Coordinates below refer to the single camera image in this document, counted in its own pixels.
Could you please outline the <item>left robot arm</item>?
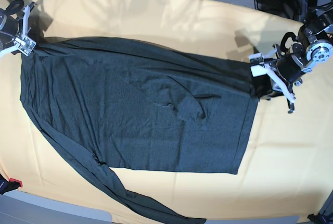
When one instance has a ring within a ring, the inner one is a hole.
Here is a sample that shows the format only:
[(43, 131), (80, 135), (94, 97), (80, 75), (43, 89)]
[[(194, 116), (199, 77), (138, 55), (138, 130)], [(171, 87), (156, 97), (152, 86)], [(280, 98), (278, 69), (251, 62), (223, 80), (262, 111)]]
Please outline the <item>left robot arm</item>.
[(258, 98), (270, 100), (284, 96), (289, 113), (294, 112), (294, 86), (302, 76), (332, 56), (332, 2), (309, 8), (297, 34), (287, 32), (280, 44), (267, 54), (249, 56), (251, 73)]

